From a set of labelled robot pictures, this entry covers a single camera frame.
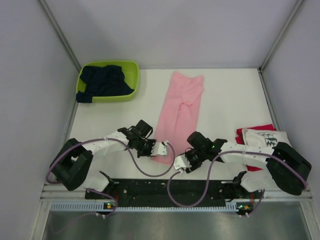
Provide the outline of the pink t shirt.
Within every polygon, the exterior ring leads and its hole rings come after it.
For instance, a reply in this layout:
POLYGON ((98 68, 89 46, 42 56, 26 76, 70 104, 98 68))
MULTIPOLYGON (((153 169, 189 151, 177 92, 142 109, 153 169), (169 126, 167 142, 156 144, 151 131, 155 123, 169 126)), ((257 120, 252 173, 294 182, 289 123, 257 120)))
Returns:
POLYGON ((203 91, 203 75, 187 77, 176 71, 172 74, 154 138, 168 141, 177 156, 190 147, 187 138, 196 131, 203 91))

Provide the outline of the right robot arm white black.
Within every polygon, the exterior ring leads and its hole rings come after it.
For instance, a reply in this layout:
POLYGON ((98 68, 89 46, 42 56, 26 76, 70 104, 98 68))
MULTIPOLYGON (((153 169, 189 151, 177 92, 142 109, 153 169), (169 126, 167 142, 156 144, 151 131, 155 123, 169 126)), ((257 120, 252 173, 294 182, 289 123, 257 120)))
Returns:
POLYGON ((188 174, 200 168, 204 161, 259 169, 243 170, 233 179, 233 192, 239 198, 257 190, 276 188, 299 196, 307 188, 312 165, 285 142, 273 147, 246 146, 220 138, 211 141, 198 131, 193 132, 187 142, 191 147, 175 158, 175 168, 188 174))

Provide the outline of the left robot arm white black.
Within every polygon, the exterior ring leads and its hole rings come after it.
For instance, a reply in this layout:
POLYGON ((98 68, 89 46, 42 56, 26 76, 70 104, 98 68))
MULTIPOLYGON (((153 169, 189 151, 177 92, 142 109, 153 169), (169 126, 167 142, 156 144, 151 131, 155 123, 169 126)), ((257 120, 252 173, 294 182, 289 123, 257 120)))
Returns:
POLYGON ((80 142, 69 139, 49 167, 49 174, 63 184, 68 191, 78 188, 94 189, 102 198, 109 198, 114 191, 111 179, 94 162, 107 154, 134 149, 138 157, 153 157, 155 139, 148 137, 153 127, 140 120, 129 128, 122 127, 102 138, 80 142))

